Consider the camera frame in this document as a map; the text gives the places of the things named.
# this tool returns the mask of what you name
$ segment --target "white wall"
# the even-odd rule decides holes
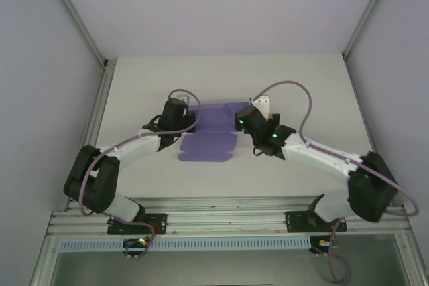
[[[0,0],[0,285],[28,285],[99,69],[59,0]]]
[[[382,0],[348,64],[378,152],[420,203],[429,265],[429,1]]]
[[[73,0],[102,53],[341,52],[368,0]]]

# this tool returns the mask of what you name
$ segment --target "white table surface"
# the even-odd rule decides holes
[[[97,146],[133,135],[161,113],[175,88],[194,92],[202,104],[243,102],[279,80],[304,84],[314,100],[304,134],[351,153],[371,149],[340,53],[119,58]],[[308,101],[301,89],[268,93],[280,123],[298,129]],[[249,135],[239,134],[231,160],[181,162],[180,141],[140,159],[119,174],[118,191],[129,197],[315,196],[343,189],[308,166],[255,157]]]

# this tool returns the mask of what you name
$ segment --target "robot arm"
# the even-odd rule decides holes
[[[251,135],[254,147],[263,154],[304,163],[347,187],[347,190],[321,195],[313,201],[307,211],[308,221],[313,226],[320,220],[331,222],[353,214],[370,222],[378,222],[397,192],[391,185],[354,164],[366,165],[395,181],[383,159],[374,152],[360,156],[337,151],[309,140],[303,142],[295,129],[275,125],[253,105],[237,113],[237,118],[244,130]],[[314,149],[311,143],[349,161]]]
[[[136,140],[114,148],[99,160],[85,185],[83,205],[95,213],[105,213],[126,222],[139,221],[139,217],[145,214],[145,208],[116,192],[119,172],[138,159],[169,147],[181,136],[181,133],[162,133],[184,130],[194,122],[195,116],[188,113],[186,103],[170,98],[165,103],[162,114],[155,116],[137,132]],[[80,150],[64,184],[64,193],[68,197],[79,199],[82,182],[91,163],[110,148],[97,149],[87,145]]]

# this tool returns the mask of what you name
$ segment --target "glass panel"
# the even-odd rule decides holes
[[[340,236],[338,252],[353,268],[349,285],[408,285],[394,235]],[[336,262],[338,276],[346,273]],[[310,251],[152,252],[127,260],[122,253],[61,253],[53,286],[329,285],[328,261]]]

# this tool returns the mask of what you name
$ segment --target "purple cable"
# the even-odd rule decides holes
[[[420,208],[419,208],[419,206],[417,204],[417,201],[412,197],[412,195],[407,190],[403,189],[401,186],[397,185],[395,182],[393,182],[389,178],[387,178],[384,175],[382,175],[382,174],[380,174],[380,173],[378,173],[378,172],[370,169],[366,165],[360,164],[359,162],[357,162],[355,160],[348,159],[348,158],[346,158],[346,157],[344,157],[342,155],[339,155],[339,154],[337,154],[335,152],[323,149],[322,147],[318,147],[317,145],[314,145],[311,142],[309,142],[309,141],[306,140],[306,138],[305,138],[305,136],[303,134],[303,129],[304,129],[304,125],[306,124],[306,121],[307,121],[308,117],[310,116],[310,113],[311,113],[311,110],[312,110],[312,107],[313,107],[313,99],[312,99],[312,96],[311,96],[310,92],[308,91],[308,89],[304,85],[302,85],[299,82],[295,82],[293,80],[283,80],[281,82],[276,82],[276,83],[268,86],[261,93],[259,93],[254,98],[254,100],[256,100],[257,98],[259,98],[261,95],[264,95],[268,90],[271,90],[273,87],[276,87],[276,86],[281,85],[281,84],[293,84],[293,85],[296,85],[296,86],[300,87],[307,94],[307,97],[308,97],[308,110],[307,110],[307,113],[305,114],[304,118],[302,119],[300,128],[298,130],[298,134],[299,134],[301,140],[307,146],[309,146],[309,147],[311,147],[311,148],[313,148],[313,149],[315,149],[315,150],[317,150],[319,152],[322,152],[322,153],[325,153],[325,154],[330,155],[332,157],[335,157],[337,159],[340,159],[340,160],[342,160],[344,162],[350,162],[353,165],[356,165],[357,167],[360,167],[361,169],[365,170],[366,172],[369,172],[370,174],[375,175],[376,177],[378,177],[379,179],[383,180],[387,184],[393,186],[395,189],[397,189],[403,195],[405,195],[408,198],[408,200],[413,204],[413,207],[414,207],[414,211],[410,212],[410,213],[403,213],[403,212],[396,212],[396,211],[386,210],[385,211],[386,214],[393,214],[393,215],[396,215],[396,216],[403,216],[403,215],[406,215],[406,216],[415,216],[415,215],[417,215],[419,213]],[[346,257],[344,257],[341,254],[338,254],[336,252],[332,252],[332,248],[333,248],[333,245],[334,245],[334,239],[336,238],[336,236],[335,236],[336,230],[338,229],[340,223],[341,223],[341,218],[337,220],[337,222],[335,224],[335,227],[332,230],[332,234],[330,236],[329,248],[328,248],[329,249],[329,251],[328,251],[328,262],[329,262],[330,273],[331,273],[332,277],[334,278],[335,282],[338,283],[338,284],[340,284],[340,285],[346,285],[346,284],[350,283],[350,281],[351,281],[351,279],[353,277],[353,272],[352,272],[352,269],[351,269],[351,265],[350,265],[349,261],[346,259]],[[342,280],[342,281],[339,280],[339,278],[335,275],[334,267],[333,267],[333,264],[332,264],[332,258],[333,257],[337,257],[337,258],[342,259],[345,262],[345,264],[348,266],[348,268],[349,268],[349,276],[346,279]]]
[[[196,97],[196,95],[194,94],[194,93],[192,93],[192,92],[190,92],[189,90],[184,90],[184,89],[182,89],[182,88],[177,88],[177,89],[175,89],[175,90],[173,90],[173,91],[171,91],[170,93],[169,93],[169,95],[168,95],[168,98],[171,98],[171,96],[175,93],[175,92],[185,92],[185,93],[187,93],[187,94],[189,94],[190,96],[192,96],[194,99],[195,99],[195,101],[197,102],[197,104],[198,104],[198,116],[197,116],[197,118],[196,118],[196,120],[195,120],[195,122],[192,124],[192,125],[190,125],[189,127],[186,127],[185,129],[183,129],[183,130],[178,130],[178,131],[164,131],[164,132],[157,132],[156,133],[156,135],[163,135],[163,134],[178,134],[178,133],[183,133],[183,132],[186,132],[187,130],[191,130],[191,128],[193,128],[199,121],[200,121],[200,119],[201,119],[201,114],[202,114],[202,108],[201,108],[201,102],[200,102],[200,100],[198,99],[198,97]],[[108,148],[107,150],[105,150],[105,151],[103,151],[103,152],[101,152],[95,159],[94,159],[94,161],[89,165],[89,168],[87,169],[87,171],[86,171],[86,173],[85,173],[85,176],[84,176],[84,178],[83,178],[83,181],[82,181],[82,186],[80,187],[80,192],[79,192],[79,210],[80,210],[80,213],[83,215],[83,216],[86,216],[86,217],[88,217],[88,216],[91,216],[94,212],[93,211],[91,211],[91,212],[85,212],[85,209],[84,209],[84,206],[83,206],[83,197],[84,197],[84,192],[85,192],[85,187],[86,187],[86,184],[88,183],[88,179],[89,179],[89,177],[90,177],[90,174],[91,174],[91,171],[94,169],[94,166],[100,161],[100,159],[102,158],[102,157],[104,157],[106,154],[108,154],[108,153],[110,153],[110,152],[112,152],[113,150],[115,150],[116,148],[118,148],[118,147],[121,147],[121,146],[123,146],[123,145],[125,145],[125,144],[127,144],[127,143],[130,143],[130,142],[132,142],[132,141],[134,141],[134,140],[138,140],[138,139],[140,139],[140,138],[142,138],[142,137],[147,137],[147,136],[149,136],[149,135],[153,135],[153,134],[155,134],[155,133],[150,133],[150,132],[148,132],[148,133],[144,133],[144,134],[141,134],[141,135],[134,135],[134,136],[132,136],[132,137],[130,137],[130,138],[128,138],[128,139],[126,139],[126,140],[124,140],[124,141],[122,141],[122,142],[120,142],[120,143],[118,143],[118,144],[116,144],[115,146],[113,146],[113,147],[110,147],[110,148]],[[130,226],[146,226],[146,227],[149,227],[150,228],[150,230],[151,230],[151,232],[152,232],[152,234],[153,234],[153,236],[155,236],[155,230],[154,230],[154,228],[151,226],[151,225],[149,225],[149,224],[146,224],[146,223],[144,223],[144,222],[128,222],[128,221],[124,221],[124,220],[122,220],[122,219],[120,219],[120,218],[117,218],[117,217],[114,217],[117,221],[119,221],[119,222],[122,222],[123,224],[129,224]],[[138,256],[138,258],[140,257],[140,256],[142,256],[142,255],[144,255],[146,252],[147,252],[147,250],[149,249],[149,247],[152,245],[152,240],[153,240],[154,238],[152,238],[151,239],[151,241],[149,242],[149,244],[147,245],[147,247],[146,247],[146,249]],[[125,249],[125,254],[127,254],[127,251],[128,251],[128,249],[129,249],[129,247],[131,246],[131,244],[128,244],[127,245],[127,248]]]

